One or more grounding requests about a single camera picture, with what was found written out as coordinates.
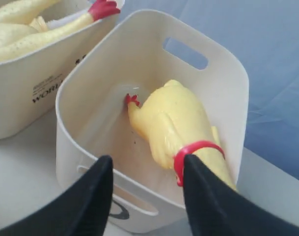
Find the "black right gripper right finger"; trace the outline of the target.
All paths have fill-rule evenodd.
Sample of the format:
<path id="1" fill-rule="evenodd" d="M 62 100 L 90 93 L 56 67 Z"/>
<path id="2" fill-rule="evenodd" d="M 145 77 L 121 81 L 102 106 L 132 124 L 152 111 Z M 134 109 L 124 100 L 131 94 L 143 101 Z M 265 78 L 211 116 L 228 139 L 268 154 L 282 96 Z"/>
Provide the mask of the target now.
<path id="1" fill-rule="evenodd" d="M 241 196 L 193 154 L 184 159 L 183 193 L 194 236 L 299 236 L 298 226 Z"/>

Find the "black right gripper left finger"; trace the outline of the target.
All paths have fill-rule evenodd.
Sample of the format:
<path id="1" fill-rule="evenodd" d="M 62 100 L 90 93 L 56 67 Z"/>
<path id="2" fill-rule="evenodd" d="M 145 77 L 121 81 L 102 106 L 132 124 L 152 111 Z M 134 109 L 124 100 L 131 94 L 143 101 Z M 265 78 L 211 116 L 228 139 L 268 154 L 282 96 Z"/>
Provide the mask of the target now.
<path id="1" fill-rule="evenodd" d="M 113 162 L 100 157 L 70 188 L 0 236 L 102 236 L 113 193 Z"/>

